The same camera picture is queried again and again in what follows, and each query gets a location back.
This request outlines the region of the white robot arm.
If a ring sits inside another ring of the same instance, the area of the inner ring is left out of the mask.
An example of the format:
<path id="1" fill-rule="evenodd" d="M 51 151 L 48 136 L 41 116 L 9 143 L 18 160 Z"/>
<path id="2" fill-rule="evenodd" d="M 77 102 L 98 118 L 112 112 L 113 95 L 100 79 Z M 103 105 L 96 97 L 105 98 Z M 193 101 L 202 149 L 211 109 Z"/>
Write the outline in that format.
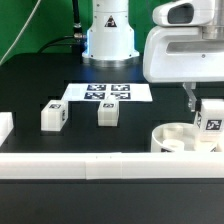
<path id="1" fill-rule="evenodd" d="M 119 67 L 136 60 L 129 0 L 92 2 L 83 61 Z M 181 82 L 194 108 L 198 82 L 224 81 L 224 0 L 172 0 L 156 7 L 152 19 L 156 26 L 146 38 L 143 75 L 154 83 Z"/>

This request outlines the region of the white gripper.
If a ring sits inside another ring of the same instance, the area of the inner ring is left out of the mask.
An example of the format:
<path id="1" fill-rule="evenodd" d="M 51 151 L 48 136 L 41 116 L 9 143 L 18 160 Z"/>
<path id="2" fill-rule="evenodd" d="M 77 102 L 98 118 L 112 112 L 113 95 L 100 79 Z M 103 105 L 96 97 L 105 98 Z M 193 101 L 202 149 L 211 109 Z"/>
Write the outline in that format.
<path id="1" fill-rule="evenodd" d="M 143 75 L 151 83 L 184 82 L 194 112 L 195 82 L 224 81 L 224 40 L 205 40 L 200 27 L 154 27 L 148 34 Z"/>

